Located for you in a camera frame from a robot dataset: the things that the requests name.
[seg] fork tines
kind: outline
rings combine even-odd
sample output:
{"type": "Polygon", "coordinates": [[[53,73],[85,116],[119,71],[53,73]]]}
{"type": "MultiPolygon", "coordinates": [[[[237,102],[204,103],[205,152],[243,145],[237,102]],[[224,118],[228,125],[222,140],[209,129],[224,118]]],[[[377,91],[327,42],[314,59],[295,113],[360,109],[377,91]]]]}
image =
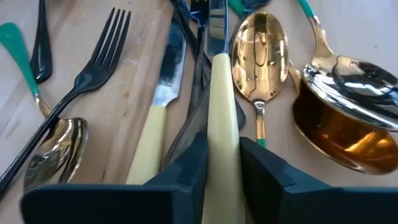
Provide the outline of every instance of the fork tines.
{"type": "Polygon", "coordinates": [[[109,69],[115,69],[116,65],[118,64],[124,41],[126,40],[131,17],[131,11],[128,12],[127,18],[125,20],[125,10],[121,11],[118,9],[115,16],[114,12],[115,8],[112,9],[111,15],[106,21],[101,37],[99,38],[97,46],[94,49],[93,56],[90,59],[91,63],[95,63],[99,66],[109,69]]]}

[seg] teal handle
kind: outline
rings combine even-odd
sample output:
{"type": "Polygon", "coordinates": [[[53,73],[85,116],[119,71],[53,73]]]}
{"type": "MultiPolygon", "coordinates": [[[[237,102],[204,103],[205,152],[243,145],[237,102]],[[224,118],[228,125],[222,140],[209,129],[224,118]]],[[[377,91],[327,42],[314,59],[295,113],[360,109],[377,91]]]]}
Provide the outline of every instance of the teal handle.
{"type": "Polygon", "coordinates": [[[11,54],[19,69],[22,71],[32,95],[34,97],[39,96],[40,90],[37,87],[29,64],[29,56],[26,51],[24,38],[15,24],[7,22],[0,26],[0,43],[11,54]]]}
{"type": "Polygon", "coordinates": [[[266,139],[257,139],[257,143],[262,147],[266,147],[267,141],[266,139]]]}
{"type": "Polygon", "coordinates": [[[245,10],[242,0],[228,0],[228,5],[233,9],[237,15],[241,15],[245,10]]]}
{"type": "Polygon", "coordinates": [[[311,6],[307,2],[307,0],[297,0],[298,3],[300,3],[301,7],[304,10],[304,13],[307,17],[314,17],[315,13],[313,13],[313,10],[311,9],[311,6]]]}

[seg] knife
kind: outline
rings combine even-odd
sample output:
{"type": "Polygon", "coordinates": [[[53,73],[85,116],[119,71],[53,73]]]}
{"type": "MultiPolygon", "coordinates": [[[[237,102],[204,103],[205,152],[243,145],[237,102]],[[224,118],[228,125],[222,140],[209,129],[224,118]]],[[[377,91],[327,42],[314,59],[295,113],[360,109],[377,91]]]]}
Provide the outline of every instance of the knife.
{"type": "Polygon", "coordinates": [[[149,108],[126,184],[142,185],[159,172],[166,106],[176,99],[180,92],[186,49],[187,43],[174,15],[154,99],[149,108]]]}
{"type": "Polygon", "coordinates": [[[228,56],[228,0],[210,0],[207,52],[213,57],[207,138],[208,171],[203,223],[245,221],[239,130],[228,56]]]}

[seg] cream knife handle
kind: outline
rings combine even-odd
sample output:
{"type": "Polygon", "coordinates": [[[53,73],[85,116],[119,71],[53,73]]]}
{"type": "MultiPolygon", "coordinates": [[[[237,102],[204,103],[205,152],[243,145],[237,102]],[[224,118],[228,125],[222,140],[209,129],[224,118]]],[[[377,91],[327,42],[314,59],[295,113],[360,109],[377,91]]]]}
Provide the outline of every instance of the cream knife handle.
{"type": "Polygon", "coordinates": [[[166,107],[150,106],[126,184],[142,185],[159,173],[166,107]]]}
{"type": "Polygon", "coordinates": [[[202,223],[243,224],[239,130],[228,54],[213,58],[207,137],[209,160],[202,223]]]}

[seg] wooden surface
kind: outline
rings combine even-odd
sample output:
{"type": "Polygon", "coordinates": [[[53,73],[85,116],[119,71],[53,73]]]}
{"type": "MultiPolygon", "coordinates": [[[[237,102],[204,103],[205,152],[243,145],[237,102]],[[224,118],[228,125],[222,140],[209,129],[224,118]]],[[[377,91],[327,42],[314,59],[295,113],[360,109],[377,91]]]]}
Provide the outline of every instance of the wooden surface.
{"type": "MultiPolygon", "coordinates": [[[[330,47],[339,54],[363,58],[398,74],[398,2],[396,0],[309,0],[326,29],[330,47]]],[[[0,0],[0,24],[15,22],[32,53],[38,1],[0,0]]],[[[123,184],[134,156],[154,93],[169,31],[168,0],[51,0],[47,4],[54,73],[40,85],[49,105],[73,86],[85,66],[112,7],[132,11],[131,26],[113,77],[100,90],[81,96],[62,114],[83,117],[90,136],[74,183],[123,184]]],[[[314,54],[312,30],[294,0],[273,0],[266,7],[281,22],[289,39],[289,56],[301,69],[314,54]]],[[[230,15],[230,31],[237,21],[230,15]]],[[[187,112],[193,60],[187,51],[180,98],[168,107],[167,150],[187,112]]],[[[3,173],[44,120],[12,58],[0,47],[0,173],[3,173]]],[[[327,159],[295,129],[290,106],[295,98],[289,80],[266,106],[268,148],[292,165],[331,185],[398,186],[398,171],[389,175],[360,174],[327,159]]],[[[254,110],[239,99],[247,124],[241,136],[255,137],[254,110]]],[[[24,169],[0,203],[0,223],[22,223],[18,203],[24,169]]]]}

